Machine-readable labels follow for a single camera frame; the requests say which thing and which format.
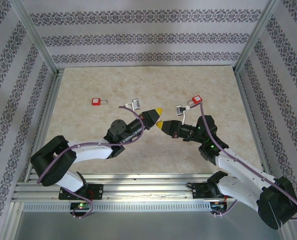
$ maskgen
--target red padlock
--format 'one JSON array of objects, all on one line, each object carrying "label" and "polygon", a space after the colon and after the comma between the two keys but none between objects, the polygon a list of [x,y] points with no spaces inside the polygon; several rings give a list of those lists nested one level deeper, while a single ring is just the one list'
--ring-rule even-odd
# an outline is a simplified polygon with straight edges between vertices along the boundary
[{"label": "red padlock", "polygon": [[198,103],[202,102],[202,100],[203,99],[201,98],[200,95],[192,97],[192,101],[193,101],[194,104],[198,104]]},{"label": "red padlock", "polygon": [[106,99],[103,99],[101,101],[101,99],[99,97],[92,98],[92,105],[93,106],[99,106],[99,105],[107,104],[107,103],[108,103],[108,101]]}]

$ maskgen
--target beige tabletop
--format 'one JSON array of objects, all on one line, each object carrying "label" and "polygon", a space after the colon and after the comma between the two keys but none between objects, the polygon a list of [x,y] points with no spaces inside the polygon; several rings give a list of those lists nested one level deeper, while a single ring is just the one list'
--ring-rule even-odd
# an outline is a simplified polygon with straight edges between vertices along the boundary
[{"label": "beige tabletop", "polygon": [[[46,142],[57,135],[68,141],[96,141],[104,137],[111,123],[135,117],[119,106],[139,98],[142,111],[163,108],[162,121],[179,120],[176,105],[185,105],[193,96],[203,98],[204,112],[212,115],[217,135],[239,156],[260,168],[248,119],[231,66],[161,67],[75,67],[66,68],[47,132]],[[92,98],[108,100],[92,106]],[[186,124],[195,126],[201,115],[198,107],[187,113]],[[74,164],[81,173],[215,173],[219,168],[205,161],[200,144],[172,139],[156,126],[142,138],[125,146],[111,159]]]}]

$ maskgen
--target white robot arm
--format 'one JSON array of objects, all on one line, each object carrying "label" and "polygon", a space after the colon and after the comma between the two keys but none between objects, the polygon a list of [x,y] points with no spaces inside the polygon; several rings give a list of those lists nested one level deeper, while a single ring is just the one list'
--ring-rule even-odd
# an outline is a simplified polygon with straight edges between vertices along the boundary
[{"label": "white robot arm", "polygon": [[[198,118],[196,126],[185,124],[185,118],[183,121],[159,121],[156,124],[172,138],[200,143],[198,150],[202,157],[230,173],[219,171],[207,183],[188,183],[193,198],[230,196],[257,211],[261,219],[276,230],[290,219],[297,220],[292,218],[297,213],[297,198],[291,182],[283,176],[277,179],[239,157],[217,137],[218,128],[212,116],[204,115],[200,104],[202,116]],[[196,106],[178,105],[177,115],[183,116],[184,112]]]},{"label": "white robot arm", "polygon": [[117,157],[125,150],[124,145],[136,141],[143,130],[153,127],[162,112],[162,108],[144,111],[129,124],[117,119],[106,136],[97,142],[68,142],[61,135],[54,137],[30,158],[39,176],[37,183],[45,187],[58,185],[83,197],[88,191],[88,184],[81,174],[69,171],[71,165],[91,159]]}]

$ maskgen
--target patterned wallpaper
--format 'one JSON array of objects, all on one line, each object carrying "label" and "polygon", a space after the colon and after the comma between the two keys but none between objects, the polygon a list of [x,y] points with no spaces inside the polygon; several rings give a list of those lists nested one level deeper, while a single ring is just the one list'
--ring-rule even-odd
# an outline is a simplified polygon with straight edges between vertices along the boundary
[{"label": "patterned wallpaper", "polygon": [[52,79],[12,6],[0,0],[0,234]]},{"label": "patterned wallpaper", "polygon": [[279,3],[239,76],[270,170],[297,195],[297,0]]},{"label": "patterned wallpaper", "polygon": [[58,68],[233,65],[268,0],[26,0]]}]

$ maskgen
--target purple cable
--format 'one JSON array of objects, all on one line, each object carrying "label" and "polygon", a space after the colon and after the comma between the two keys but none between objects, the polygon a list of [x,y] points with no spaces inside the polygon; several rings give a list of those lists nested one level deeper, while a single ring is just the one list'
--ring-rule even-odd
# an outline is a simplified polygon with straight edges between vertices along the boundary
[{"label": "purple cable", "polygon": [[197,107],[198,105],[200,105],[199,103],[197,104],[193,104],[192,106],[189,106],[190,109]]},{"label": "purple cable", "polygon": [[[106,146],[106,147],[111,147],[111,146],[123,146],[123,145],[128,145],[128,144],[133,144],[136,141],[138,141],[140,139],[140,137],[142,137],[143,132],[144,132],[144,123],[141,119],[141,117],[132,109],[127,108],[126,106],[119,106],[120,109],[126,109],[128,111],[130,111],[131,113],[133,113],[135,115],[135,117],[139,120],[142,129],[140,134],[138,135],[138,137],[134,140],[134,141],[129,141],[129,142],[125,142],[125,143],[100,143],[100,142],[84,142],[84,143],[80,143],[80,144],[76,144],[73,146],[70,146],[68,148],[66,148],[65,150],[63,150],[59,155],[57,155],[56,158],[54,158],[54,160],[47,166],[47,168],[44,170],[44,172],[39,176],[38,180],[37,180],[37,184],[40,184],[42,179],[44,178],[44,176],[49,172],[49,170],[51,169],[51,167],[60,159],[60,157],[65,154],[67,151],[71,150],[71,149],[76,149],[76,148],[80,148],[80,147],[84,147],[84,146]],[[90,215],[94,209],[94,203],[93,201],[91,201],[90,199],[87,199],[86,197],[80,196],[66,188],[64,188],[67,192],[69,192],[70,194],[74,195],[77,198],[83,199],[85,201],[87,201],[88,203],[91,204],[91,210],[89,212],[87,212],[86,214],[84,214],[83,216],[80,216],[79,219],[85,218],[88,215]]]},{"label": "purple cable", "polygon": [[[212,142],[218,147],[218,149],[220,149],[223,153],[225,153],[227,156],[229,156],[231,159],[233,159],[234,161],[237,161],[239,164],[243,165],[245,168],[247,168],[248,170],[250,170],[253,174],[255,174],[256,176],[258,176],[259,178],[261,178],[263,181],[267,182],[268,184],[272,185],[273,187],[275,187],[277,190],[279,190],[281,193],[283,193],[285,196],[287,196],[293,203],[296,204],[297,206],[297,201],[295,200],[294,197],[292,197],[290,194],[288,194],[286,191],[284,191],[282,188],[280,188],[278,185],[276,185],[274,182],[266,179],[266,177],[264,177],[263,175],[261,175],[260,173],[258,173],[257,171],[255,171],[254,169],[252,169],[251,167],[249,167],[247,164],[245,164],[244,162],[242,162],[241,160],[239,160],[238,158],[232,156],[231,154],[229,154],[228,152],[226,152],[213,138],[211,131],[209,129],[207,120],[205,118],[204,115],[204,111],[203,111],[203,103],[200,102],[200,112],[202,114],[202,118],[203,118],[203,122],[206,128],[206,131],[210,137],[210,139],[212,140]],[[292,217],[291,220],[297,221],[297,217]]]}]

